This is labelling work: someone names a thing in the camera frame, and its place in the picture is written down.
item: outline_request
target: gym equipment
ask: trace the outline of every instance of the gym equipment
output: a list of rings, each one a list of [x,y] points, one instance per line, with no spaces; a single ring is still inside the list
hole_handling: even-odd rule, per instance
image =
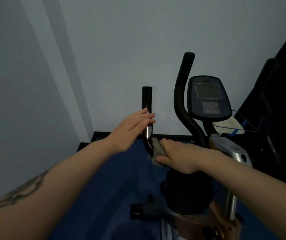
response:
[[[193,136],[196,145],[221,150],[234,160],[252,166],[245,149],[213,128],[212,122],[223,121],[232,116],[226,91],[219,78],[194,76],[188,84],[187,104],[184,107],[185,85],[191,71],[195,54],[186,52],[174,89],[174,110]],[[152,87],[142,88],[142,108],[151,113]],[[201,120],[206,133],[193,120]],[[153,125],[142,132],[142,140],[148,154],[153,157]],[[203,172],[190,175],[170,169],[160,184],[162,199],[148,196],[148,204],[131,204],[131,219],[160,220],[162,239],[239,239],[241,216],[237,215],[237,198],[224,186],[215,184]]]

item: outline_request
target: digital display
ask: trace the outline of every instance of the digital display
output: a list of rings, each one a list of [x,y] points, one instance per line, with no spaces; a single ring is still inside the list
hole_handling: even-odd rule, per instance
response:
[[[197,97],[199,99],[221,99],[217,84],[196,84]]]
[[[217,102],[202,102],[203,113],[219,115],[220,107]]]

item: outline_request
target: floor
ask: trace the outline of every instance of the floor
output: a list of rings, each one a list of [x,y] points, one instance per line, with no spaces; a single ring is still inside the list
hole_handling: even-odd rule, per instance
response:
[[[49,240],[161,239],[158,222],[130,220],[130,205],[146,202],[148,194],[161,196],[159,184],[167,171],[147,160],[137,139],[97,171]],[[278,239],[241,202],[237,211],[245,220],[241,240]]]

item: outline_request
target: cloth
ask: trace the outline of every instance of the cloth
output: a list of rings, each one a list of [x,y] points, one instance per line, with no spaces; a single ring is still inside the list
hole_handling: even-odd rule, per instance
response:
[[[161,156],[167,156],[163,146],[159,143],[159,141],[157,140],[157,138],[153,137],[152,138],[152,144],[154,146],[154,156],[151,157],[150,155],[147,156],[147,158],[154,164],[154,165],[157,165],[159,167],[168,167],[167,165],[165,164],[162,164],[162,163],[158,163],[156,161],[156,157],[161,155]]]

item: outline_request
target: left hand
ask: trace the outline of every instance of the left hand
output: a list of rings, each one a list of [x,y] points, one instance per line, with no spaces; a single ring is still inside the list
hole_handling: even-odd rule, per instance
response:
[[[147,108],[137,111],[123,120],[106,138],[114,154],[125,152],[148,124],[154,124],[154,113]]]

